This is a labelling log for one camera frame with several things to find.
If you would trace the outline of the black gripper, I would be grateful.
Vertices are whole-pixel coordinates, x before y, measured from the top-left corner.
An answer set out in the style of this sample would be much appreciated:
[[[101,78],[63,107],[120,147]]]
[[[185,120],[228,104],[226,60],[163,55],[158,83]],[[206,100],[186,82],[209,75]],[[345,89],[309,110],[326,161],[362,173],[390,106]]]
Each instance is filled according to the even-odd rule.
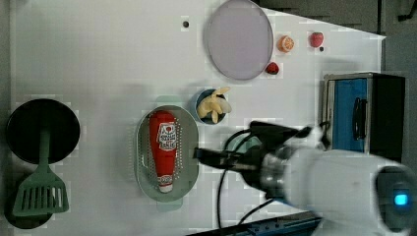
[[[284,197],[286,164],[297,148],[307,144],[312,127],[297,130],[270,123],[252,122],[248,133],[237,148],[252,137],[257,137],[261,144],[245,152],[196,147],[194,158],[213,168],[240,173],[249,186],[265,192],[268,197]]]

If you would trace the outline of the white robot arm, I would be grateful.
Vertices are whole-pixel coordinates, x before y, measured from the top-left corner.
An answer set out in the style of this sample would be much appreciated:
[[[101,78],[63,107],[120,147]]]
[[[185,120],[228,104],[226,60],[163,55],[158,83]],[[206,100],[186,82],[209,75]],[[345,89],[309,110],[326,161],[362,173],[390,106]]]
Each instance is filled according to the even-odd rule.
[[[197,147],[199,163],[243,177],[280,202],[317,214],[314,236],[411,236],[416,175],[405,165],[364,152],[327,149],[324,128],[301,130],[254,121],[234,149]]]

